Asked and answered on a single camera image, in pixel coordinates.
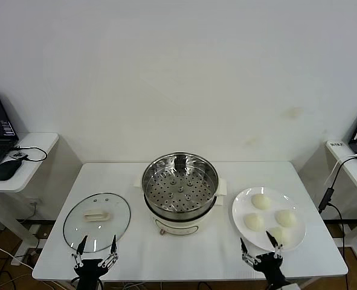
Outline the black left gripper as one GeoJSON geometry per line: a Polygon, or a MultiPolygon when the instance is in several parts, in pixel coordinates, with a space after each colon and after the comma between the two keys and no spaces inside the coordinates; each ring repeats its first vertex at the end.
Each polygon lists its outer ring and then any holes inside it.
{"type": "Polygon", "coordinates": [[[71,256],[74,258],[74,271],[77,275],[72,281],[77,281],[76,290],[104,289],[100,277],[105,275],[105,268],[111,268],[118,260],[117,237],[114,235],[111,248],[107,258],[103,259],[83,259],[87,236],[77,246],[76,252],[71,256]]]}

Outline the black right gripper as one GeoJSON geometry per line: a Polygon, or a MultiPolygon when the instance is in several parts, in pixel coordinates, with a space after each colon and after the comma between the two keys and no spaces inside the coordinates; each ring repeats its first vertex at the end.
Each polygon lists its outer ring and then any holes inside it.
{"type": "Polygon", "coordinates": [[[270,232],[267,231],[266,235],[274,247],[274,253],[266,253],[256,256],[256,260],[259,260],[259,262],[256,263],[255,258],[249,254],[243,239],[240,238],[242,260],[247,265],[254,265],[255,271],[262,272],[268,282],[268,286],[286,286],[287,280],[280,270],[283,263],[281,254],[283,245],[279,244],[270,232]]]}

